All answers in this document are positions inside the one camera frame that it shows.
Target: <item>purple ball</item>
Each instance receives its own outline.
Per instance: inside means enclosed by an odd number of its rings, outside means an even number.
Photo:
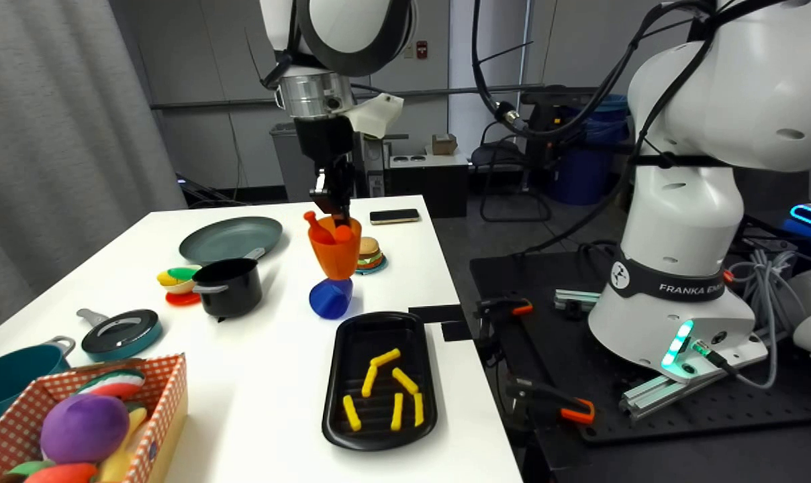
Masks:
[[[126,436],[130,412],[114,397],[63,399],[42,426],[42,454],[54,463],[101,463]]]

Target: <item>orange cup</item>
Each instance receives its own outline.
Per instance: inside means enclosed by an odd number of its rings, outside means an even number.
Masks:
[[[306,231],[306,236],[318,253],[325,277],[353,278],[361,253],[361,223],[353,218],[350,226],[334,226],[332,218],[324,218],[321,226],[334,236],[334,243],[324,243],[321,238],[315,238],[313,227]]]

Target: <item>white robot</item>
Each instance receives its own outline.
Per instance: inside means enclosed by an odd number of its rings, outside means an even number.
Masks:
[[[356,104],[348,74],[372,74],[401,54],[411,0],[260,0],[260,11],[281,62],[264,84],[318,164],[313,199],[348,223],[356,133],[381,137],[404,109],[391,93]]]
[[[718,0],[718,7],[757,0]],[[408,38],[408,0],[260,0],[281,67],[268,74],[305,151],[321,164],[318,203],[348,214],[353,129],[395,118],[401,101],[353,114],[341,74],[368,74]],[[658,96],[699,54],[691,39],[646,62],[630,85],[642,130]],[[752,308],[720,281],[744,200],[733,169],[811,169],[811,0],[781,0],[718,29],[697,74],[647,130],[651,152],[706,155],[722,165],[636,165],[623,259],[592,310],[592,333],[612,355],[658,377],[630,395],[651,411],[768,357],[752,338]]]
[[[685,43],[642,63],[630,85],[636,129],[699,47]],[[811,169],[811,2],[777,2],[725,24],[647,140],[651,151],[729,165],[636,169],[627,259],[612,266],[588,325],[603,346],[663,376],[630,395],[646,412],[722,376],[706,351],[733,371],[768,357],[752,338],[752,308],[720,285],[744,214],[730,165]]]

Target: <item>wall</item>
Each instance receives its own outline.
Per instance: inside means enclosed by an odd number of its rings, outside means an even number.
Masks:
[[[623,57],[630,38],[642,15],[658,0],[533,0],[533,45],[528,84],[597,85]],[[485,0],[481,11],[481,57],[522,43],[528,0]],[[471,67],[473,0],[456,0],[452,14],[452,85],[473,85]],[[657,50],[674,45],[685,29],[646,39],[632,59],[616,92],[623,93],[632,73]],[[518,81],[518,54],[485,63],[489,85],[514,85]],[[479,96],[452,98],[452,130],[462,145],[475,147],[485,126],[491,120]]]
[[[274,67],[258,0],[114,0],[126,43],[154,104],[272,98],[258,69]],[[415,43],[431,43],[431,59],[401,59],[372,77],[385,88],[450,85],[450,2],[416,0]],[[162,130],[174,169],[212,188],[283,185],[268,130],[289,122],[274,104],[164,109]],[[447,130],[447,98],[415,101],[395,130],[431,140]]]

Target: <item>black tray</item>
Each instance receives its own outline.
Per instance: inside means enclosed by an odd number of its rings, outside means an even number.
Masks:
[[[401,361],[387,365],[376,376],[375,397],[361,397],[361,384],[368,361],[376,355],[401,349]],[[424,395],[424,423],[411,426],[415,404],[405,392],[404,430],[391,432],[393,395],[401,384],[391,376],[393,367],[404,367]],[[344,416],[344,395],[353,395],[362,430],[353,432]],[[435,430],[439,404],[434,387],[434,361],[427,351],[424,325],[408,314],[379,310],[348,318],[337,330],[337,346],[332,359],[329,399],[324,416],[324,434],[350,451],[387,451],[427,436]]]

